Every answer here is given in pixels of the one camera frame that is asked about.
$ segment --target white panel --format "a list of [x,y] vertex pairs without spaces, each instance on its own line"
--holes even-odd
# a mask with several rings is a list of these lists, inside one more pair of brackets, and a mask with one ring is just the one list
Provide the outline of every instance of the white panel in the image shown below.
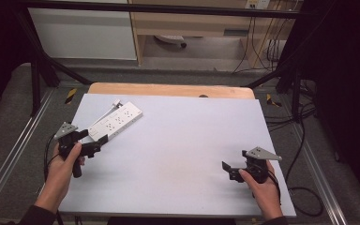
[[[127,3],[126,0],[84,2]],[[29,10],[42,46],[51,57],[136,60],[128,12]]]
[[[208,97],[85,95],[73,125],[88,128],[115,99],[143,117],[87,159],[72,179],[62,212],[91,215],[244,217],[261,213],[245,183],[221,161],[246,167],[242,150],[275,153],[258,100]],[[295,216],[282,171],[282,210]]]

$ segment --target hand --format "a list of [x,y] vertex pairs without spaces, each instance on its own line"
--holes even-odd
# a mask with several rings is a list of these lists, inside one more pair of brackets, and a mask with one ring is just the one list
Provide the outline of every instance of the hand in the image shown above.
[[[270,161],[267,160],[268,170],[274,174],[274,168]],[[268,178],[263,184],[257,183],[253,177],[244,170],[239,170],[242,178],[252,190],[256,202],[262,209],[262,216],[265,220],[282,217],[282,210],[279,205],[279,196],[277,187],[274,182]]]
[[[68,193],[69,181],[72,175],[72,166],[75,160],[79,160],[83,165],[84,157],[78,158],[81,153],[82,145],[77,142],[72,148],[66,160],[60,156],[54,157],[50,164],[48,179],[45,187],[40,193],[35,205],[56,213],[61,201]],[[54,147],[53,156],[58,155],[58,144]]]

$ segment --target black and yellow tape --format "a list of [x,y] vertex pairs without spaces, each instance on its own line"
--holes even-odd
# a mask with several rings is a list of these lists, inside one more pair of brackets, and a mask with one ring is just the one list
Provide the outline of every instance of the black and yellow tape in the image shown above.
[[68,95],[67,95],[67,98],[66,98],[66,101],[64,102],[64,104],[69,105],[69,104],[71,103],[72,99],[74,98],[76,92],[77,92],[77,89],[76,89],[76,88],[72,88],[72,89],[68,92]]
[[267,94],[267,104],[268,105],[275,105],[277,107],[281,107],[282,104],[280,102],[275,102],[271,99],[271,95],[270,94]]

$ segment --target person's left hand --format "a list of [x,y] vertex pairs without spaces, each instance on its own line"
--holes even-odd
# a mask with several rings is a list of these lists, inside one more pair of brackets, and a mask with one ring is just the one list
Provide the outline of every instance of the person's left hand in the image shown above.
[[[84,164],[84,157],[78,157],[81,153],[82,145],[77,142],[72,148],[66,160],[63,160],[60,156],[52,159],[49,168],[48,179],[45,182],[45,187],[40,193],[35,206],[44,208],[56,213],[61,201],[66,197],[68,193],[69,181],[72,175],[72,166],[76,160],[80,161],[80,164]],[[58,144],[54,147],[53,156],[58,154]]]

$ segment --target floor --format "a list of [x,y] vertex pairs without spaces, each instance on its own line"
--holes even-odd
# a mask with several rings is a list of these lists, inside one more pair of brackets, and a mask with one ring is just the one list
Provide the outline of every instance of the floor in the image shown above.
[[[77,64],[77,61],[65,61],[83,76],[100,82],[239,86],[250,83],[269,72],[268,69],[257,69],[233,73],[238,65],[240,66],[237,71],[249,69],[248,61],[242,60],[244,53],[238,39],[186,37],[186,42],[187,47],[182,49],[180,46],[162,43],[149,37],[141,66],[134,65],[134,62],[90,61],[85,63],[82,61],[82,64]],[[266,59],[262,60],[266,66],[269,66]],[[44,148],[46,137],[52,133],[52,130],[56,130],[62,121],[72,119],[81,101],[82,93],[87,91],[87,87],[77,84],[78,94],[70,105],[63,104],[71,89],[69,83],[73,84],[73,81],[63,74],[59,76],[63,80],[61,87],[55,90],[45,89],[52,90],[52,102],[41,117],[40,125],[26,143],[11,176],[2,188],[0,219],[19,218],[26,209],[26,205],[35,200],[36,192],[43,184],[40,176],[42,155],[38,149]],[[287,115],[284,107],[267,104],[267,94],[271,94],[274,102],[282,104],[284,104],[282,100],[289,97],[276,93],[274,87],[277,81],[273,79],[254,90],[256,98],[261,101],[265,116]],[[28,67],[19,67],[13,73],[12,81],[0,102],[0,166],[5,162],[12,146],[29,120],[28,112],[31,111],[32,104],[29,85]],[[273,130],[270,134],[277,153],[287,158],[281,164],[282,170],[286,171],[299,145],[295,129],[292,126],[286,126]],[[349,224],[360,224],[360,186],[353,177],[353,173],[347,164],[335,161],[330,140],[327,139],[319,119],[313,116],[306,119],[306,134],[308,146],[314,150],[345,218]],[[311,170],[307,166],[305,154],[302,155],[292,171],[289,186],[308,187],[318,192]],[[316,212],[319,208],[314,196],[308,193],[295,191],[293,202],[309,212]],[[252,224],[251,220],[252,218],[246,218],[237,222],[238,224]],[[291,224],[332,224],[326,211],[319,217],[309,217],[298,213],[298,217],[290,218],[289,221]]]

